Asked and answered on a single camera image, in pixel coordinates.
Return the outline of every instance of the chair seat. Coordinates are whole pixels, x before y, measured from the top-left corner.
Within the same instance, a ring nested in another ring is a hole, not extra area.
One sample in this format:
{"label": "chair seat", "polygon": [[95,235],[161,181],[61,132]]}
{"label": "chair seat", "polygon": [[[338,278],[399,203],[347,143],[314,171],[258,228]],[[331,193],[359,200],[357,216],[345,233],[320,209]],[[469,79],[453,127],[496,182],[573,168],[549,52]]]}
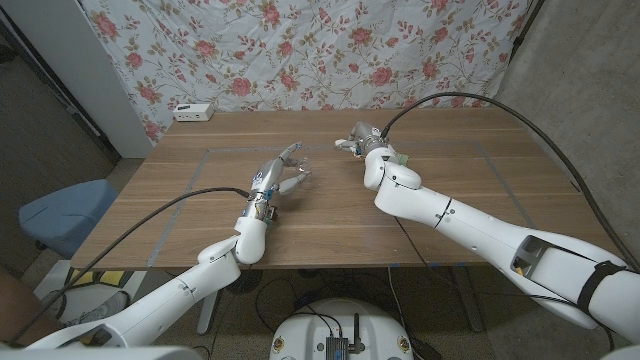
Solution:
{"label": "chair seat", "polygon": [[71,259],[118,194],[106,180],[77,184],[20,208],[22,230]]}

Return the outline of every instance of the black strap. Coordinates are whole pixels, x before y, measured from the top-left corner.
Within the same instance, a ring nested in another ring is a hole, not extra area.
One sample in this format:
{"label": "black strap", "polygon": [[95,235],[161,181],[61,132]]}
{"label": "black strap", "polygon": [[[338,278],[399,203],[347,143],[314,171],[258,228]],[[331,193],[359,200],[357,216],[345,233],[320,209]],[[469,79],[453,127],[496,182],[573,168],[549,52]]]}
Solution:
{"label": "black strap", "polygon": [[578,303],[576,304],[578,308],[587,315],[591,315],[589,313],[589,303],[591,302],[593,293],[596,292],[602,280],[609,275],[626,269],[624,266],[615,265],[609,260],[596,264],[594,268],[596,271],[594,271],[593,274],[589,276],[589,279],[587,279],[587,282],[584,283],[580,291],[580,296],[578,296]]}

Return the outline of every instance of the white robotic arm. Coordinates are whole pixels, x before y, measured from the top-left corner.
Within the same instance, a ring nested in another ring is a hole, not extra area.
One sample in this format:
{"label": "white robotic arm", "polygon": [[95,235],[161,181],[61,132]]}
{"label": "white robotic arm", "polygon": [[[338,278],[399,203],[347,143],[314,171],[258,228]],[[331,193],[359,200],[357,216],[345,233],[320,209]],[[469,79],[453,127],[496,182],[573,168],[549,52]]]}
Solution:
{"label": "white robotic arm", "polygon": [[640,343],[640,275],[627,271],[623,260],[576,238],[506,223],[423,187],[416,172],[398,164],[379,133],[359,122],[349,140],[336,145],[365,156],[364,184],[378,192],[380,210],[435,228],[487,260],[526,294],[578,305],[534,298],[558,316],[584,328],[595,328],[596,319]]}
{"label": "white robotic arm", "polygon": [[62,329],[27,349],[55,349],[81,344],[119,347],[151,344],[198,301],[235,281],[240,276],[237,261],[253,264],[262,258],[267,225],[277,217],[276,208],[269,205],[273,192],[288,194],[311,174],[304,171],[291,179],[276,182],[284,167],[300,164],[289,159],[289,155],[298,148],[300,143],[289,146],[256,173],[247,207],[234,227],[239,235],[202,250],[197,265],[122,312]]}

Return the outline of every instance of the white power strip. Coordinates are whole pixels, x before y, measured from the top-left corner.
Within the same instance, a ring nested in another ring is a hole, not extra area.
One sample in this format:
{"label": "white power strip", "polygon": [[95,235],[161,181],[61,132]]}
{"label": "white power strip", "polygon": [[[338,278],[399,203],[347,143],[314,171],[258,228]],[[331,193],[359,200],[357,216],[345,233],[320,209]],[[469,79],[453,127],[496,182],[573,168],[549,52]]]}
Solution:
{"label": "white power strip", "polygon": [[173,110],[177,121],[207,121],[213,115],[212,104],[178,104]]}

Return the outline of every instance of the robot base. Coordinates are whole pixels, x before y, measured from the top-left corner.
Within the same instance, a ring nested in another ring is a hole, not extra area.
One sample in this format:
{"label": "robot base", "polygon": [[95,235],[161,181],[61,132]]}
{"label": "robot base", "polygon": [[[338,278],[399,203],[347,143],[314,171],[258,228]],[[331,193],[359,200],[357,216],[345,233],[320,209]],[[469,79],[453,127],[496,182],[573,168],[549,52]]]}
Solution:
{"label": "robot base", "polygon": [[[276,330],[269,359],[413,359],[406,331],[381,309],[347,298],[320,300],[310,307],[318,314],[329,315],[339,321],[342,338],[339,337],[338,324],[330,318],[324,319],[331,326],[333,338],[329,327],[319,316],[291,316]],[[296,313],[299,312],[313,311],[305,306]],[[354,341],[356,337],[360,339],[359,346]]]}

